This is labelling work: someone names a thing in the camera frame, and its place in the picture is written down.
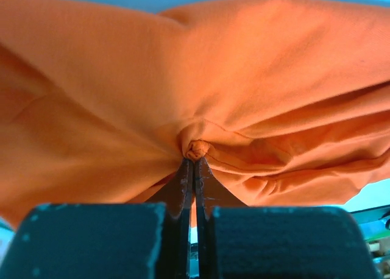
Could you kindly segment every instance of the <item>orange cloth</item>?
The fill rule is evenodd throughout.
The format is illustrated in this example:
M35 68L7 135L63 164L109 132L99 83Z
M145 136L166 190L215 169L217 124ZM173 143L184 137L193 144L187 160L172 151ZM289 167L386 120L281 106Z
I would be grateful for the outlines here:
M390 177L389 80L382 7L0 0L0 215L142 202L183 155L249 205L344 203Z

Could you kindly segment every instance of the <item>orange shirt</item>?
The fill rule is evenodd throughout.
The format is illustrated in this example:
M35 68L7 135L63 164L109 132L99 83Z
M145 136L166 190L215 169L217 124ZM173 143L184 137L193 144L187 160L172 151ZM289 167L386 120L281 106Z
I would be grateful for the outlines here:
M0 215L142 202L204 155L248 205L344 203L390 177L389 80L384 7L0 0Z

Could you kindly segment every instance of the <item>garment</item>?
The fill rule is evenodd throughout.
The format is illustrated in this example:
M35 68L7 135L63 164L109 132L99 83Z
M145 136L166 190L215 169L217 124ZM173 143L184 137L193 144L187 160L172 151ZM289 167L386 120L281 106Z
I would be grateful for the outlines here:
M143 202L183 156L248 205L344 203L390 177L389 55L384 7L0 0L0 215Z

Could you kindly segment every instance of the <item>orange fabric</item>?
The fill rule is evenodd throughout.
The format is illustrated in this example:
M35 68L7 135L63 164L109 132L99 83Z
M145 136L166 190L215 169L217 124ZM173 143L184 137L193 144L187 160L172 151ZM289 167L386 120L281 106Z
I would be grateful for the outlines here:
M382 7L0 0L0 215L142 202L202 155L249 205L344 203L390 177L389 80Z

